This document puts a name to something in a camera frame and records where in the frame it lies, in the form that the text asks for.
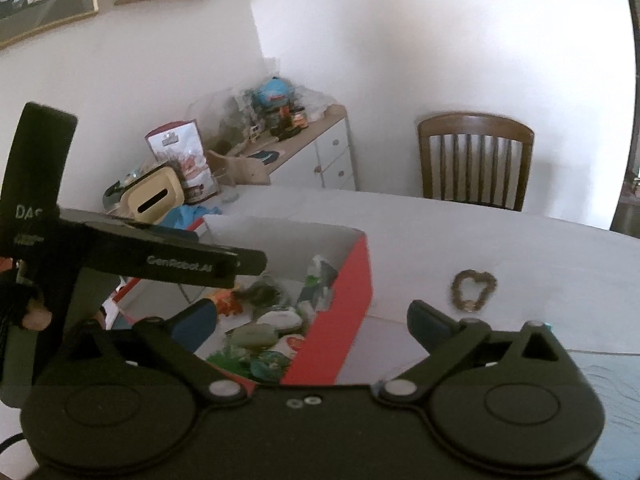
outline wall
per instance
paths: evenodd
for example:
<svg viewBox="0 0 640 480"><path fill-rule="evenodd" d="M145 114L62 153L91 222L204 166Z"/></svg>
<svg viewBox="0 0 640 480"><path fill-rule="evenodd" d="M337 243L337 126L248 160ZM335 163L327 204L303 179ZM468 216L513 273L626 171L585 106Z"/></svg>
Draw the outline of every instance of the wall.
<svg viewBox="0 0 640 480"><path fill-rule="evenodd" d="M150 155L146 133L203 94L265 75L249 0L112 2L0 51L2 173L25 102L79 117L63 206L100 209L104 190Z"/></svg>
<svg viewBox="0 0 640 480"><path fill-rule="evenodd" d="M628 0L252 0L263 54L348 108L362 190L420 196L415 121L536 133L525 210L608 228L634 107Z"/></svg>

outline gold frame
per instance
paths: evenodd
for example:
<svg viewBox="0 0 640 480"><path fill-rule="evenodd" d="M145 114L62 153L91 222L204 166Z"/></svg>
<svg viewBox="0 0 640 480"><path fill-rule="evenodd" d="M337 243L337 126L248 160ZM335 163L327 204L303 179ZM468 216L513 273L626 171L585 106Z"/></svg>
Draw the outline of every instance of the gold frame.
<svg viewBox="0 0 640 480"><path fill-rule="evenodd" d="M94 2L94 10L90 12L84 12L82 14L76 14L75 16L69 16L68 18L63 18L62 20L57 20L56 22L47 23L47 25L42 25L41 27L36 27L22 34L18 34L10 38L9 40L5 40L0 42L0 50L11 46L12 44L18 43L19 41L27 40L37 34L41 34L42 32L47 32L52 28L62 27L63 25L68 25L69 23L79 22L80 20L85 20L92 16L98 14L98 0L92 0Z"/></svg>

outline brown bracelet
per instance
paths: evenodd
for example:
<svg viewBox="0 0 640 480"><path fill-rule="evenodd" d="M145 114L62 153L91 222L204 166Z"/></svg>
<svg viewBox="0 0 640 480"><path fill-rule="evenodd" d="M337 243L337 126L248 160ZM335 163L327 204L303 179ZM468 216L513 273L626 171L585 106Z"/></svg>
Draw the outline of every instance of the brown bracelet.
<svg viewBox="0 0 640 480"><path fill-rule="evenodd" d="M480 296L476 301L463 300L462 293L460 292L460 285L463 280L471 278L476 283L484 283L484 289L480 293ZM490 272L477 272L476 270L467 269L459 272L451 283L451 301L453 305L465 312L477 312L489 299L489 296L494 292L498 286L498 280Z"/></svg>

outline brown wooden chair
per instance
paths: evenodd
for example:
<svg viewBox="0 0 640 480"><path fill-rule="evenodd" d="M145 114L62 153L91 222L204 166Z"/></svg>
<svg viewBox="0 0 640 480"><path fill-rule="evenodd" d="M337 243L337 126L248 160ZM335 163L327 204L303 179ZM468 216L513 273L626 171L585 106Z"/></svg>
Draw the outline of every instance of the brown wooden chair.
<svg viewBox="0 0 640 480"><path fill-rule="evenodd" d="M522 211L533 139L524 124L489 114L451 113L422 121L424 197Z"/></svg>

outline silver rivet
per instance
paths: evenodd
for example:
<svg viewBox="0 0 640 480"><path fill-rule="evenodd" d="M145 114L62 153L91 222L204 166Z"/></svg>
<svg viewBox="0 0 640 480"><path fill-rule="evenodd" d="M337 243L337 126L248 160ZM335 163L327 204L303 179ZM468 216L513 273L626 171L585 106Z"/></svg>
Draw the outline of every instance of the silver rivet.
<svg viewBox="0 0 640 480"><path fill-rule="evenodd" d="M213 381L209 385L209 392L216 397L235 397L242 391L240 384L228 379Z"/></svg>
<svg viewBox="0 0 640 480"><path fill-rule="evenodd" d="M305 407L305 403L300 399L288 399L286 405L287 408L291 408L292 410L299 410Z"/></svg>
<svg viewBox="0 0 640 480"><path fill-rule="evenodd" d="M407 397L417 392L418 386L406 379L394 379L385 384L385 391L396 397Z"/></svg>
<svg viewBox="0 0 640 480"><path fill-rule="evenodd" d="M322 397L318 397L317 395L309 395L305 397L305 404L309 406L317 406L318 404L322 404Z"/></svg>

